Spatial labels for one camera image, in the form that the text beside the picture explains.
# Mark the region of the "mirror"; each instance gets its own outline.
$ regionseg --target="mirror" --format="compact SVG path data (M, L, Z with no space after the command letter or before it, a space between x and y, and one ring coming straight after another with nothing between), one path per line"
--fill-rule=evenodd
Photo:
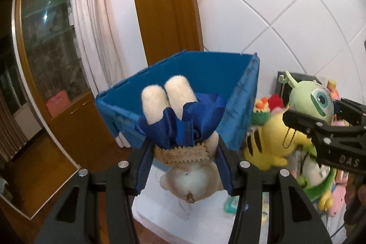
M14 4L0 0L0 193L31 218L76 167L50 137L27 95L13 46Z

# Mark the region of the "black stripe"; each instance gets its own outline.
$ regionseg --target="black stripe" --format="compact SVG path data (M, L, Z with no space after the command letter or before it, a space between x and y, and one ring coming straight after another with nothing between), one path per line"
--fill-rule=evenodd
M261 138L259 137L259 132L258 131L254 132L254 141L256 142L256 145L257 145L257 148L258 148L259 152L262 153Z
M247 137L247 146L248 146L248 150L251 156L253 156L253 147L251 145L251 137L248 136Z

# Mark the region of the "wooden tag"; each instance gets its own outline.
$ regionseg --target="wooden tag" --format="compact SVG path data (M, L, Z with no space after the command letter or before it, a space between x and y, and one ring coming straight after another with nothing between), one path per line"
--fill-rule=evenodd
M204 143L197 144L193 147L177 146L173 149L161 149L154 147L154 156L165 164L176 164L179 162L194 162L210 159L207 147Z

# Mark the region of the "blue storage box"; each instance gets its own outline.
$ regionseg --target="blue storage box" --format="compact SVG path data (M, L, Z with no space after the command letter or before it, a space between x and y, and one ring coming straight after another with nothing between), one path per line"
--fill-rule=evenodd
M113 136L122 132L133 148L139 148L145 139L135 130L142 115L142 90L183 75L194 92L219 93L227 101L217 132L228 148L238 150L250 124L258 73L256 54L183 51L101 92L96 105Z

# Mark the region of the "blue ribbon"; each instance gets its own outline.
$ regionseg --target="blue ribbon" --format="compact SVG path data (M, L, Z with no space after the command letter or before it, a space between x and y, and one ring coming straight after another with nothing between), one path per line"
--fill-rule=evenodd
M182 120L177 118L171 107L167 107L162 119L153 124L149 125L146 118L140 116L135 129L164 149L176 145L192 147L206 140L218 127L226 102L218 94L195 93L195 96L197 102L183 106Z

